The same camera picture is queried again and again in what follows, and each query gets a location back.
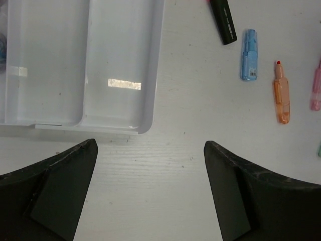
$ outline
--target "pink highlighter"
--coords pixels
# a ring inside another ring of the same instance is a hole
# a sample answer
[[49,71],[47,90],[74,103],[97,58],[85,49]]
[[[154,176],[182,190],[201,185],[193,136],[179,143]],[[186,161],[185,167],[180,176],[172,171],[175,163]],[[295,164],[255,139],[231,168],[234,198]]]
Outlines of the pink highlighter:
[[321,63],[315,71],[310,108],[314,111],[321,109]]

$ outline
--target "black marker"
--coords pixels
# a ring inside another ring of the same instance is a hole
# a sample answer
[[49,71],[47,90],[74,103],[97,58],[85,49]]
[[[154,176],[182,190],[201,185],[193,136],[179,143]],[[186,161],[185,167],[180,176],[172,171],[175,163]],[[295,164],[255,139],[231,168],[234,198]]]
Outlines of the black marker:
[[227,0],[209,0],[224,45],[237,40]]

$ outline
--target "pen clip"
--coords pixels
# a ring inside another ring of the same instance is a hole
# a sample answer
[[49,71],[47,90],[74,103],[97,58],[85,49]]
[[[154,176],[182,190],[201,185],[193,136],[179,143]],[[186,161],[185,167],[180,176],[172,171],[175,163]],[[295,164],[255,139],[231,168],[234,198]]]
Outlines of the pen clip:
[[282,104],[281,86],[280,86],[280,83],[278,82],[274,83],[274,93],[275,93],[275,103]]

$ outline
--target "wood grain surface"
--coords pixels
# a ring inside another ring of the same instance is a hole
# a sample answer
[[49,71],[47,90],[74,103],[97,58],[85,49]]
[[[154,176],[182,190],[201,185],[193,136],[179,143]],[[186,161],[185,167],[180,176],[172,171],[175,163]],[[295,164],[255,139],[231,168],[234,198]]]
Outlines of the wood grain surface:
[[[204,163],[213,140],[280,174],[321,184],[321,112],[308,108],[321,57],[319,0],[229,0],[239,41],[222,46],[205,0],[167,0],[155,116],[143,136],[0,128],[7,173],[95,138],[96,168],[76,241],[222,240]],[[239,78],[241,36],[258,32],[259,77]],[[292,117],[276,122],[280,60]]]

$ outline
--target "blue highlighter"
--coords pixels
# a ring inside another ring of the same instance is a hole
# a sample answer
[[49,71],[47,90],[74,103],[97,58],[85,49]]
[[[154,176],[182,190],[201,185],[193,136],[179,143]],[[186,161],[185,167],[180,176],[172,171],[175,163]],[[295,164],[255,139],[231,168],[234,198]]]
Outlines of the blue highlighter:
[[241,79],[257,79],[257,33],[254,29],[249,29],[244,34]]

